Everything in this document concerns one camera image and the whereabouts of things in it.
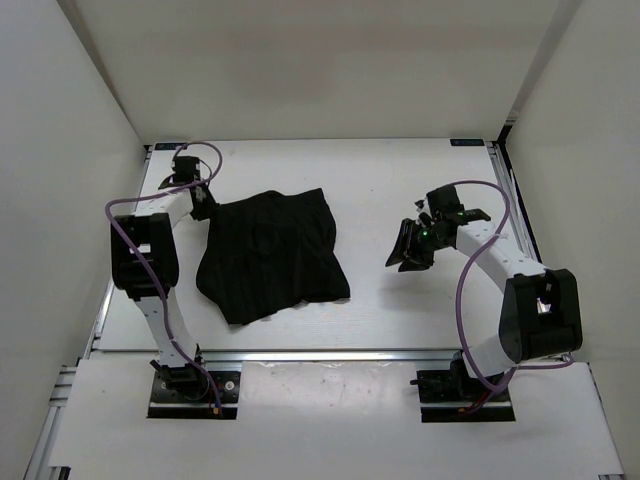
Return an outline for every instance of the white tabletop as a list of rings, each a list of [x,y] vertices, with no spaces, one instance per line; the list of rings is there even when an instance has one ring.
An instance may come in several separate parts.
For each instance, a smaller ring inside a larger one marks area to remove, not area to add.
[[[245,327],[229,327],[218,308],[196,289],[208,222],[185,218],[174,229],[180,261],[176,294],[185,323],[204,350],[444,349],[458,348],[453,298],[466,258],[439,251],[426,272],[399,274],[384,263],[400,222],[415,218],[413,202],[461,179],[496,181],[485,147],[451,147],[448,139],[216,142],[225,155],[211,190],[232,202],[266,190],[295,194],[321,187],[335,217],[335,254],[351,286],[347,303],[289,308]],[[194,146],[187,154],[215,165],[216,155]],[[154,151],[143,193],[170,174],[173,151]],[[481,186],[458,187],[467,208],[482,208],[496,221],[500,195]],[[507,224],[507,233],[511,233]],[[472,341],[497,329],[502,295],[472,269],[464,292]],[[155,350],[142,313],[115,291],[101,350]]]
[[[51,454],[70,480],[585,480],[622,473],[585,364],[519,372],[515,422],[423,424],[411,363],[245,363],[238,419],[145,418],[148,358],[80,363]]]

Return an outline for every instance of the mounting plate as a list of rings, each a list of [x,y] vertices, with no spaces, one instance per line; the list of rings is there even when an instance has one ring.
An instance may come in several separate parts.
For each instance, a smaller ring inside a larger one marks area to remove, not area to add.
[[[419,370],[417,380],[412,383],[418,386],[422,423],[512,422],[516,419],[508,390],[480,410],[461,415],[458,410],[477,398],[461,396],[449,370]]]
[[[235,420],[238,408],[229,405],[238,403],[241,372],[209,371],[209,373],[220,392],[222,415],[216,415],[213,411],[212,394],[205,393],[199,399],[184,397],[178,392],[167,389],[160,375],[156,373],[153,377],[147,418]]]

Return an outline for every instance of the black fabric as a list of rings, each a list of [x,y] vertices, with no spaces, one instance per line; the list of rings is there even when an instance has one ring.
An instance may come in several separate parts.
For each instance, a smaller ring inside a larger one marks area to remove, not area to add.
[[[196,285],[229,324],[246,325],[301,301],[349,298],[335,240],[322,189],[292,196],[269,191],[220,205]]]

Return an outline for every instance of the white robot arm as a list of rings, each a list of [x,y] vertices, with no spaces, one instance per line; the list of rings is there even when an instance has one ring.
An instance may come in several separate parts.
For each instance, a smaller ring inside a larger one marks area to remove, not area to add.
[[[479,209],[466,210],[453,185],[429,192],[416,205],[417,220],[403,220],[386,264],[400,264],[400,272],[427,270],[434,263],[434,252],[443,248],[453,247],[471,257],[495,237],[489,216]],[[577,284],[571,272],[547,268],[504,235],[476,263],[504,294],[496,334],[468,352],[484,377],[502,374],[527,360],[580,348]],[[477,378],[468,355],[462,357],[466,375]]]
[[[187,397],[197,396],[210,381],[200,367],[198,345],[187,331],[173,289],[178,283],[179,267],[172,230],[186,215],[195,220],[209,218],[216,206],[207,185],[201,181],[199,165],[197,157],[176,157],[173,174],[160,185],[158,198],[132,215],[114,218],[155,273],[162,295],[121,233],[113,225],[111,230],[114,283],[127,292],[149,324],[159,350],[159,357],[152,365],[166,388]],[[181,186],[184,190],[175,191],[178,189],[174,187]]]

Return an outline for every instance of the white wall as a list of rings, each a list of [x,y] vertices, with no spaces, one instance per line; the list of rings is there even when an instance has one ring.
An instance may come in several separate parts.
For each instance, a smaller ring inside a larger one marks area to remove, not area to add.
[[[558,4],[60,1],[149,143],[495,139]]]
[[[0,469],[17,479],[106,286],[102,206],[144,152],[55,2],[2,2],[0,64]]]
[[[586,0],[508,138],[543,260],[578,279],[582,357],[631,478],[640,478],[639,25],[637,0]]]

